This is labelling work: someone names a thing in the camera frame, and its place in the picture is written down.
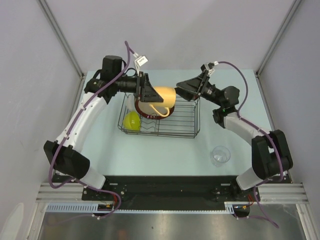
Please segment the red rimmed round plate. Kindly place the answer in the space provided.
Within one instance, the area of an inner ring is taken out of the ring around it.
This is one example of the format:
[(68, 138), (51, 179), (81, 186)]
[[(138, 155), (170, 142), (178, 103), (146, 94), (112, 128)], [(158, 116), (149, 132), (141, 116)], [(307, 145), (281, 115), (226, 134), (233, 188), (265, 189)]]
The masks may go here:
[(142, 117), (150, 120), (161, 120), (169, 117), (173, 114), (175, 106), (169, 108), (169, 114), (167, 115), (167, 110), (162, 106), (155, 106), (156, 111), (150, 106), (148, 102), (141, 102), (137, 99), (134, 103), (135, 110)]

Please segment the beige mug yellow handle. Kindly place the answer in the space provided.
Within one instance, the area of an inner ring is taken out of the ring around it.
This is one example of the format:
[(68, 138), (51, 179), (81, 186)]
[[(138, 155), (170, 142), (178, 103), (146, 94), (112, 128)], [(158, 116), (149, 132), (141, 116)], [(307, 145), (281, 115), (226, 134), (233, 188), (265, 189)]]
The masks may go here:
[(155, 110), (155, 107), (164, 107), (167, 110), (166, 115), (169, 114), (169, 108), (175, 106), (176, 103), (176, 90), (168, 86), (156, 86), (155, 90), (163, 98), (163, 102), (148, 102), (149, 105)]

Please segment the white bowl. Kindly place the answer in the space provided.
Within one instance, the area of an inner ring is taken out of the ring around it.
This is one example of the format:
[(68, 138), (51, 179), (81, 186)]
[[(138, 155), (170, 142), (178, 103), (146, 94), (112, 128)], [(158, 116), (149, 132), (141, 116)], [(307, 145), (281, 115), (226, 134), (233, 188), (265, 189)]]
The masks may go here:
[(127, 107), (127, 110), (130, 112), (133, 112), (136, 110), (135, 97), (133, 94), (128, 95), (127, 100), (126, 100), (126, 107)]

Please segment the dark wire dish rack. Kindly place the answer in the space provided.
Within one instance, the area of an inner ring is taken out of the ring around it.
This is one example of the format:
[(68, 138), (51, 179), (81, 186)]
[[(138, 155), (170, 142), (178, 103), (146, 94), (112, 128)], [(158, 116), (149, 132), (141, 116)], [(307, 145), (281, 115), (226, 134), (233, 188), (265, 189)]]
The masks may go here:
[(195, 138), (200, 132), (200, 100), (186, 101), (182, 97), (177, 96), (174, 112), (164, 119), (148, 119), (142, 117), (137, 111), (135, 112), (140, 118), (140, 131), (128, 130), (123, 126), (125, 115), (130, 111), (126, 107), (128, 94), (123, 97), (120, 115), (118, 119), (118, 128), (132, 135), (149, 135), (171, 138)]

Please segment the yellow green bowl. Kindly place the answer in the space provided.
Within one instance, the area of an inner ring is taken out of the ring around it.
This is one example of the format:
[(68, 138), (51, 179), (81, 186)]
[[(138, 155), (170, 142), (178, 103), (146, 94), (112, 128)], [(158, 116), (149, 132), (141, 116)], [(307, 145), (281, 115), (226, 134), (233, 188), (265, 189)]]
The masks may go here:
[(122, 123), (123, 127), (127, 130), (140, 131), (141, 121), (139, 115), (135, 111), (127, 113)]

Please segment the clear plastic cup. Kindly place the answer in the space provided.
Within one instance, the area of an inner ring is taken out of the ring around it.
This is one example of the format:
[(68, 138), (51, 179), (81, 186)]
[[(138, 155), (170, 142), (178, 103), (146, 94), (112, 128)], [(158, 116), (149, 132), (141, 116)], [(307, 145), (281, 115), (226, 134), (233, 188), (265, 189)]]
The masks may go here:
[(231, 158), (229, 149), (225, 146), (216, 146), (210, 155), (211, 163), (216, 167), (221, 167)]

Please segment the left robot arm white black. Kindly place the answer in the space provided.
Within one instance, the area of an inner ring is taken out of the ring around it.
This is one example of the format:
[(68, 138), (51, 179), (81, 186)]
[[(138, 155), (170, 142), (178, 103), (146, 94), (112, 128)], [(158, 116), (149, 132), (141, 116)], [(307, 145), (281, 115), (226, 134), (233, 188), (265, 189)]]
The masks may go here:
[(133, 76), (126, 74), (129, 64), (121, 57), (105, 56), (102, 68), (85, 85), (82, 100), (63, 132), (55, 141), (46, 141), (43, 149), (50, 163), (50, 179), (56, 170), (93, 188), (93, 194), (100, 200), (110, 196), (111, 188), (105, 184), (105, 176), (98, 173), (90, 160), (81, 154), (96, 118), (118, 92), (132, 93), (147, 103), (163, 103), (165, 100), (151, 85), (148, 74), (140, 71), (140, 67), (148, 62), (147, 57), (137, 53), (133, 56), (137, 71)]

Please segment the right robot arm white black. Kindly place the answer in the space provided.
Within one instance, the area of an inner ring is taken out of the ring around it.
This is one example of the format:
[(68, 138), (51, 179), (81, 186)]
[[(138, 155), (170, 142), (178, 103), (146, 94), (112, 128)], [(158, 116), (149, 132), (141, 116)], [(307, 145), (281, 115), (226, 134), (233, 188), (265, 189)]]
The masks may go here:
[(176, 84), (176, 93), (187, 101), (199, 97), (219, 106), (212, 111), (216, 124), (227, 129), (251, 146), (251, 167), (238, 175), (230, 188), (231, 196), (242, 201), (252, 189), (274, 176), (283, 179), (284, 172), (294, 163), (285, 133), (281, 130), (266, 131), (240, 115), (236, 108), (240, 91), (235, 86), (217, 88), (210, 83), (210, 71), (203, 70), (194, 78)]

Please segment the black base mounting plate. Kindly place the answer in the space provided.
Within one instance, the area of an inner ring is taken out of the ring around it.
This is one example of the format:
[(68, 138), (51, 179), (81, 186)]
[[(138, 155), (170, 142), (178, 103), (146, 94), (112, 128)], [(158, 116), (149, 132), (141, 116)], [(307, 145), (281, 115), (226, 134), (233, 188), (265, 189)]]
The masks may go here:
[(235, 176), (110, 176), (103, 185), (103, 192), (83, 189), (83, 201), (107, 202), (111, 193), (120, 196), (119, 202), (127, 206), (151, 203), (172, 206), (175, 204), (248, 202), (261, 200), (257, 188), (236, 191), (232, 184)]

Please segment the right aluminium frame post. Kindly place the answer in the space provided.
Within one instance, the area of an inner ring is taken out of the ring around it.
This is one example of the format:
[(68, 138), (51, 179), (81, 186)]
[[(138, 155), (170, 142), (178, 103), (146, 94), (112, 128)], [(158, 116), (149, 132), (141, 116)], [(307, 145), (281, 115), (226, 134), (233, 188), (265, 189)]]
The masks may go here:
[(294, 0), (286, 13), (282, 23), (280, 24), (280, 27), (278, 28), (269, 48), (267, 49), (261, 63), (259, 64), (255, 74), (260, 77), (262, 74), (263, 70), (265, 69), (267, 63), (270, 61), (272, 58), (273, 54), (275, 53), (278, 45), (280, 44), (282, 38), (284, 37), (288, 27), (292, 23), (295, 15), (299, 11), (300, 6), (302, 5), (304, 1), (303, 0)]

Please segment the aluminium frame post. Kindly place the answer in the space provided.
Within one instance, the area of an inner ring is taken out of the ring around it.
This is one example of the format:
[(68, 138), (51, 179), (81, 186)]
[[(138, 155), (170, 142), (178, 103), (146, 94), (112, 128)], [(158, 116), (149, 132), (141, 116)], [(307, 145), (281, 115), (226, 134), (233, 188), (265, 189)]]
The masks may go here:
[(261, 63), (259, 64), (255, 74), (260, 77), (262, 74), (263, 70), (265, 69), (267, 63), (270, 61), (272, 58), (273, 54), (275, 53), (278, 45), (280, 44), (282, 38), (284, 37), (288, 27), (292, 23), (295, 15), (299, 11), (300, 6), (302, 5), (304, 1), (303, 0), (294, 0), (286, 13), (282, 23), (280, 24), (280, 27), (278, 28), (269, 48), (267, 49)]
[(54, 35), (56, 36), (62, 50), (64, 51), (65, 55), (67, 56), (71, 66), (75, 70), (76, 74), (80, 79), (84, 77), (84, 72), (82, 71), (79, 62), (77, 61), (75, 54), (67, 41), (65, 34), (63, 33), (53, 11), (51, 10), (48, 2), (46, 0), (37, 0), (36, 1), (43, 12), (45, 18), (48, 21), (49, 26), (51, 27)]

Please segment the left aluminium frame post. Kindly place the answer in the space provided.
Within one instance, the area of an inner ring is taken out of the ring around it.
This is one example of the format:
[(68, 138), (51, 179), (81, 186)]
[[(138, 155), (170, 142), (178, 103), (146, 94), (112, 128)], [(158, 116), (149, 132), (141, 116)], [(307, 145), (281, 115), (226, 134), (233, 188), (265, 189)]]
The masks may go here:
[(51, 10), (48, 2), (46, 0), (37, 0), (36, 1), (43, 12), (45, 18), (48, 21), (49, 26), (51, 27), (54, 35), (56, 36), (62, 50), (64, 51), (65, 55), (67, 56), (71, 66), (75, 70), (76, 74), (80, 79), (84, 77), (84, 72), (82, 71), (79, 62), (77, 61), (75, 54), (67, 41), (65, 34), (63, 33), (53, 11)]

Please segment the aluminium front rail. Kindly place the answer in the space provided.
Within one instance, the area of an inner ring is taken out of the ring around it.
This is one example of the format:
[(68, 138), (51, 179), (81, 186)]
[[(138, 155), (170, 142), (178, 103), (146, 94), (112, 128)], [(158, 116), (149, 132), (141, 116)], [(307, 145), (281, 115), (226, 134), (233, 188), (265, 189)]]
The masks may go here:
[[(80, 203), (83, 187), (78, 183), (53, 189), (48, 183), (42, 183), (36, 202), (38, 203)], [(266, 183), (258, 187), (260, 201), (263, 204), (308, 204), (305, 188), (301, 183)]]

